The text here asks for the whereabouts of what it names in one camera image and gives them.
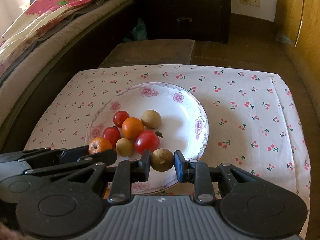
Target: tomato stem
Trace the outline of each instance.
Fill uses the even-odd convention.
[[[163,135],[162,135],[162,133],[160,133],[159,131],[156,131],[156,136],[159,136],[160,138],[163,139]]]

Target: wall socket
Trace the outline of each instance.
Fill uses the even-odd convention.
[[[240,0],[240,3],[260,7],[260,0]]]

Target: silver handle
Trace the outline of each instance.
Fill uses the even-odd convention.
[[[189,20],[189,22],[192,22],[193,19],[192,18],[188,18],[188,17],[179,17],[177,19],[178,23],[181,22],[181,20]]]

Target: plate rim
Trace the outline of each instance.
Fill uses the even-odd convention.
[[[133,90],[133,89],[136,89],[136,88],[140,88],[140,87],[145,86],[145,85],[156,85],[156,86],[161,86],[161,87],[168,87],[168,88],[172,88],[172,89],[178,89],[179,91],[185,91],[191,98],[193,98],[198,103],[199,111],[202,114],[202,116],[205,117],[205,120],[206,120],[205,133],[204,133],[204,138],[203,138],[203,141],[202,141],[202,147],[200,148],[200,151],[199,151],[199,153],[197,154],[197,157],[196,157],[196,160],[200,160],[202,158],[204,152],[205,152],[205,149],[206,149],[207,143],[208,143],[208,138],[209,138],[208,116],[207,116],[202,104],[200,103],[200,101],[198,100],[198,98],[195,95],[193,95],[188,90],[186,90],[186,89],[184,89],[184,88],[182,88],[180,86],[177,86],[177,85],[174,85],[174,84],[171,84],[171,83],[166,83],[166,82],[145,82],[145,83],[140,83],[140,84],[128,87],[128,88],[122,90],[120,93],[114,95],[108,102],[104,103],[103,106],[98,109],[98,111],[94,114],[93,118],[91,119],[90,125],[88,126],[87,133],[85,135],[85,144],[88,144],[88,140],[87,139],[89,137],[90,128],[92,127],[92,123],[97,120],[98,115],[105,110],[105,108],[107,107],[108,104],[110,104],[112,101],[114,101],[116,97],[121,96],[121,95],[123,95],[124,93],[126,93],[126,92],[128,92],[130,90]],[[163,186],[162,189],[158,189],[159,187],[157,187],[157,188],[154,188],[153,192],[143,193],[143,191],[142,191],[142,192],[139,192],[138,194],[155,194],[155,193],[161,192],[163,190],[166,190],[167,188],[170,188],[170,187],[173,187],[174,185],[176,185],[178,183],[178,180],[177,180],[177,178],[175,178],[174,180],[172,180],[172,181],[170,181],[168,183],[169,184],[172,183],[172,185],[169,185],[169,186],[166,187],[165,186],[165,185],[167,185],[167,183],[166,183]]]

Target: red tomato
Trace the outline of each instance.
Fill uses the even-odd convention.
[[[117,127],[113,126],[113,127],[107,127],[103,134],[102,137],[107,139],[111,145],[112,148],[116,148],[116,143],[117,141],[120,139],[120,131]]]
[[[121,128],[124,120],[126,120],[129,117],[129,114],[126,111],[118,111],[113,116],[113,123],[119,128]]]
[[[143,154],[144,150],[150,150],[154,152],[160,144],[160,136],[162,138],[162,134],[157,131],[154,133],[152,130],[143,131],[137,138],[134,147],[139,154]]]

